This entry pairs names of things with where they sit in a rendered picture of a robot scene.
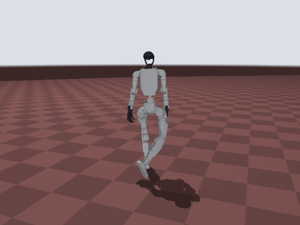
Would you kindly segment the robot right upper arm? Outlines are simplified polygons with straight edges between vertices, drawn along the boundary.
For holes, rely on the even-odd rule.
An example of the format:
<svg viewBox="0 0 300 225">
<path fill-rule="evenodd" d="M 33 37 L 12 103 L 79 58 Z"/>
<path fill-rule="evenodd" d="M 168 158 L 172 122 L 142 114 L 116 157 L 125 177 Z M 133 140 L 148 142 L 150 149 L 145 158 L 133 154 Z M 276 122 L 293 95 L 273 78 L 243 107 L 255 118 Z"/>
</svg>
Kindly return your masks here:
<svg viewBox="0 0 300 225">
<path fill-rule="evenodd" d="M 158 74 L 159 74 L 159 76 L 161 76 L 161 80 L 160 80 L 160 82 L 161 82 L 161 89 L 160 89 L 160 91 L 162 92 L 162 93 L 166 93 L 166 72 L 164 71 L 164 70 L 162 70 L 162 69 L 158 69 Z"/>
</svg>

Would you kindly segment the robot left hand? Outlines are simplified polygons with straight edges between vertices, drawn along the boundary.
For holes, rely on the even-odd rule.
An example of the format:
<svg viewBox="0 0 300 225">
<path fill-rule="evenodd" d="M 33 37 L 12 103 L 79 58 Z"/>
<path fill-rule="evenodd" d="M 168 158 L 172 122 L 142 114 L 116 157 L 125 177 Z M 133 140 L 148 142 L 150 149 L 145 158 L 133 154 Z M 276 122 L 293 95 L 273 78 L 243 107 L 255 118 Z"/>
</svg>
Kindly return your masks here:
<svg viewBox="0 0 300 225">
<path fill-rule="evenodd" d="M 132 118 L 134 119 L 134 117 L 133 117 L 133 115 L 132 115 L 133 109 L 131 110 L 131 109 L 130 109 L 130 105 L 129 105 L 127 110 L 128 110 L 128 113 L 127 113 L 127 120 L 128 120 L 129 122 L 133 123 L 133 121 L 132 121 Z M 135 119 L 134 119 L 134 120 L 135 120 Z"/>
</svg>

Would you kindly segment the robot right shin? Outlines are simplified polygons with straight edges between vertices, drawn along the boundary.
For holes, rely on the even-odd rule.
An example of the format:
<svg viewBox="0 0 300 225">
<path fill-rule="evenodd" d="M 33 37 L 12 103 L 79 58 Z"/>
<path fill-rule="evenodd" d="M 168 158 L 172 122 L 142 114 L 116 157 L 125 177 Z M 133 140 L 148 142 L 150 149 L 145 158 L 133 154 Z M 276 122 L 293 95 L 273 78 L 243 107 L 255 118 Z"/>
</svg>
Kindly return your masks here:
<svg viewBox="0 0 300 225">
<path fill-rule="evenodd" d="M 158 138 L 156 143 L 153 143 L 148 151 L 146 158 L 143 160 L 145 166 L 159 153 L 159 151 L 164 146 L 164 139 L 162 137 Z M 147 163 L 147 164 L 146 164 Z"/>
</svg>

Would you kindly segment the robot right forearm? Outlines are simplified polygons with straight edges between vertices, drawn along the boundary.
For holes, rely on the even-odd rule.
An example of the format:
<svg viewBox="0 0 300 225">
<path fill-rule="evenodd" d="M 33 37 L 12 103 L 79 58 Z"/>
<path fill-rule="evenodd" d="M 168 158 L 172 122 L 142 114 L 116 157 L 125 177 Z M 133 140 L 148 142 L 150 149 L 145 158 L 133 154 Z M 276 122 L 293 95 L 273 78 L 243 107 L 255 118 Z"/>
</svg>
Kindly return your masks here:
<svg viewBox="0 0 300 225">
<path fill-rule="evenodd" d="M 163 94 L 162 97 L 163 97 L 164 108 L 165 108 L 166 105 L 169 108 L 169 105 L 168 105 L 168 103 L 169 103 L 169 100 L 168 100 L 168 88 L 167 87 L 166 87 L 166 93 Z"/>
</svg>

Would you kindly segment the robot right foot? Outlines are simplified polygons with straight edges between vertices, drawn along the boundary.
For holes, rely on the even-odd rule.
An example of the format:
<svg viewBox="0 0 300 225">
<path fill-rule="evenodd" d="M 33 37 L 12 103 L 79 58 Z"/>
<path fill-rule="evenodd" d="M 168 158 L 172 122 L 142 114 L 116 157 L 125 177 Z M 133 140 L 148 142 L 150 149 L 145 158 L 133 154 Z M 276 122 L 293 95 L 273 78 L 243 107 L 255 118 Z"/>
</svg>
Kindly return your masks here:
<svg viewBox="0 0 300 225">
<path fill-rule="evenodd" d="M 142 160 L 139 160 L 136 162 L 136 164 L 138 165 L 142 175 L 145 177 L 145 178 L 148 178 L 148 174 L 147 174 L 147 169 L 146 169 L 146 166 L 144 165 L 143 161 Z"/>
</svg>

